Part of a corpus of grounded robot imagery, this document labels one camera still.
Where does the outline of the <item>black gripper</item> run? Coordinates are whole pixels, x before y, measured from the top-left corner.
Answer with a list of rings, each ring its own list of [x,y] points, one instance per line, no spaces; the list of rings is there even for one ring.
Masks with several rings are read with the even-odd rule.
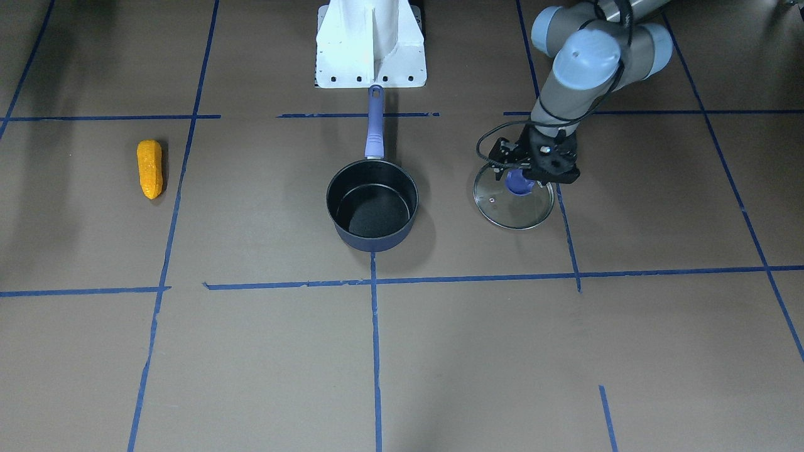
[[[503,171],[520,170],[528,181],[571,184],[580,177],[577,166],[577,137],[574,132],[559,131],[557,136],[544,135],[532,125],[525,125],[519,138],[497,139],[489,153],[491,167],[502,178]]]

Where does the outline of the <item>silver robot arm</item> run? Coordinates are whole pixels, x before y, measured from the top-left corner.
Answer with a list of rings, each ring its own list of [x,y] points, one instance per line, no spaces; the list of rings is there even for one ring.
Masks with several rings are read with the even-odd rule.
[[[577,131],[615,91],[646,80],[671,59],[663,26],[641,24],[663,1],[581,1],[550,6],[535,18],[533,46],[552,59],[517,141],[500,139],[486,158],[495,180],[517,196],[536,185],[569,184],[580,176]]]

